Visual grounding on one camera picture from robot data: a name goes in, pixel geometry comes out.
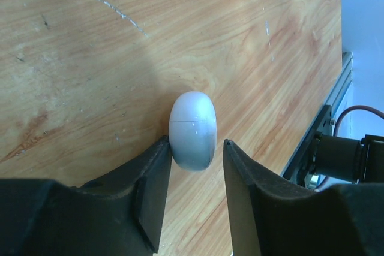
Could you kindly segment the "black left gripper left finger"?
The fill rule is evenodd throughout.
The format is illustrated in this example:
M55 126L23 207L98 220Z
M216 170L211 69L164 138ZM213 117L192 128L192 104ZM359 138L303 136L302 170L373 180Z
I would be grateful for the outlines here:
M139 156L83 186L1 180L2 255L154 255L172 157L162 136Z

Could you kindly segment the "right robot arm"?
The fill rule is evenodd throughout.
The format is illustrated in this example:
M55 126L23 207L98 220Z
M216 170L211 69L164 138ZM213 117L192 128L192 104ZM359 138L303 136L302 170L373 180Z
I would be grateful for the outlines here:
M352 183L383 182L383 137L362 140L320 135L313 140L308 172Z

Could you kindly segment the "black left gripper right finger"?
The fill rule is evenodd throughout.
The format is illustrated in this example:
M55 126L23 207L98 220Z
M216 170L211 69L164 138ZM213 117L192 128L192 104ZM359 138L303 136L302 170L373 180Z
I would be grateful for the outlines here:
M223 144L235 255L382 255L383 185L295 185Z

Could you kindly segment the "white earbud case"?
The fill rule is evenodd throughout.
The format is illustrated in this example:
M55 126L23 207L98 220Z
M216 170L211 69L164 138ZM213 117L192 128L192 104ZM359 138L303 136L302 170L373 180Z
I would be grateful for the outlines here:
M169 143L180 168L206 170L217 147L217 118L207 94L190 91L175 101L169 119Z

